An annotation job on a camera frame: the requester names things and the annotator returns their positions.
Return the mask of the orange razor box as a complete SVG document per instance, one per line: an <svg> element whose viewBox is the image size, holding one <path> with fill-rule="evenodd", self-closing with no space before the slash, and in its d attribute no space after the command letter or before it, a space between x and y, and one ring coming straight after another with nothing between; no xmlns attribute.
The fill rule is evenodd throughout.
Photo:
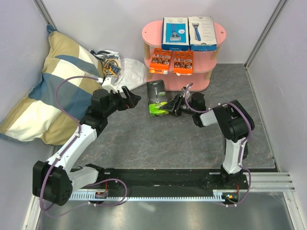
<svg viewBox="0 0 307 230"><path fill-rule="evenodd" d="M172 51L155 48L150 63L150 73L168 74Z"/></svg>
<svg viewBox="0 0 307 230"><path fill-rule="evenodd" d="M177 75L191 75L193 73L192 51L175 51L173 72Z"/></svg>

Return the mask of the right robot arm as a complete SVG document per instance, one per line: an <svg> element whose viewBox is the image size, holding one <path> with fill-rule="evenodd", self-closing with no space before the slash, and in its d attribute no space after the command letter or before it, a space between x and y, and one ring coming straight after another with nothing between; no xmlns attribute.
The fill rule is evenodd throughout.
<svg viewBox="0 0 307 230"><path fill-rule="evenodd" d="M198 127L218 124L225 138L225 158L221 166L223 174L219 181L222 187L232 188L237 183L235 174L243 170L243 152L255 128L253 119L241 103L233 100L209 109L204 95L197 92L191 95L190 101L185 95L177 94L173 100L160 106L160 109L175 116L191 114Z"/></svg>

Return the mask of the blue razor box clear front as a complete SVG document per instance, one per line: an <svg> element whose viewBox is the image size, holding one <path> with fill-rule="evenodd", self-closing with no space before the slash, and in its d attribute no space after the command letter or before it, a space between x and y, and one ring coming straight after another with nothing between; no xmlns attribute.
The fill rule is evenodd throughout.
<svg viewBox="0 0 307 230"><path fill-rule="evenodd" d="M187 17L164 17L162 23L161 48L171 51L189 50L189 28Z"/></svg>

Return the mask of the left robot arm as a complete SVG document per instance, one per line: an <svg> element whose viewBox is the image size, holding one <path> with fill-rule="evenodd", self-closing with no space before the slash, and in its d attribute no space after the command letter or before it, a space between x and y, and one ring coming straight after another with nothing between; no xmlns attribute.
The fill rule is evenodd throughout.
<svg viewBox="0 0 307 230"><path fill-rule="evenodd" d="M58 206L67 203L72 193L87 186L101 188L105 176L98 166L88 165L72 171L72 167L84 150L94 142L108 124L108 117L116 111L134 108L141 97L126 86L119 92L105 89L95 90L91 104L69 140L45 162L37 161L33 166L32 193L40 199Z"/></svg>

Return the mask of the white blue razor box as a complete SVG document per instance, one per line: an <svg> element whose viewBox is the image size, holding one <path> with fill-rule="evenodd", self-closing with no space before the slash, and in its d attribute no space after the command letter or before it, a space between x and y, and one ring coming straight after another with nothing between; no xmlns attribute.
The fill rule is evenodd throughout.
<svg viewBox="0 0 307 230"><path fill-rule="evenodd" d="M217 40L213 17L190 16L189 23L189 45L191 51L216 51Z"/></svg>

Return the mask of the green black razor pack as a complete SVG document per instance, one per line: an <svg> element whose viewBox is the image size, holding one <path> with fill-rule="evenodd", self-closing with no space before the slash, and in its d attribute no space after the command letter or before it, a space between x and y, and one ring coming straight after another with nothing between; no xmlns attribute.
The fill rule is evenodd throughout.
<svg viewBox="0 0 307 230"><path fill-rule="evenodd" d="M162 105L168 103L165 83L163 80L154 80L146 83L148 108L151 116L162 116L169 112L160 109Z"/></svg>

